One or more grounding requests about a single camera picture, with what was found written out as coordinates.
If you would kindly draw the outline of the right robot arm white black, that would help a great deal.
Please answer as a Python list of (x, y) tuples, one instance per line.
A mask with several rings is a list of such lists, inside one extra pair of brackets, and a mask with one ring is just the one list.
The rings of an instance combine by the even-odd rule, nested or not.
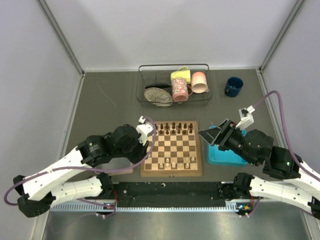
[(268, 181), (245, 172), (232, 183), (232, 198), (266, 198), (300, 208), (320, 217), (320, 175), (293, 151), (275, 146), (274, 138), (254, 129), (243, 135), (236, 123), (226, 119), (221, 125), (198, 133), (220, 151), (231, 151), (279, 182)]

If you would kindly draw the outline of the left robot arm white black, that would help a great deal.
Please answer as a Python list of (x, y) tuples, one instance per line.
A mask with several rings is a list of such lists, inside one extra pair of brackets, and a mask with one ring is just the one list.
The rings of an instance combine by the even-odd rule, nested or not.
[(113, 159), (127, 159), (132, 167), (146, 160), (154, 123), (136, 127), (125, 124), (105, 135), (91, 135), (67, 155), (39, 173), (13, 179), (19, 194), (18, 209), (28, 218), (44, 214), (52, 207), (83, 198), (109, 198), (114, 191), (110, 173), (119, 169), (100, 169)]

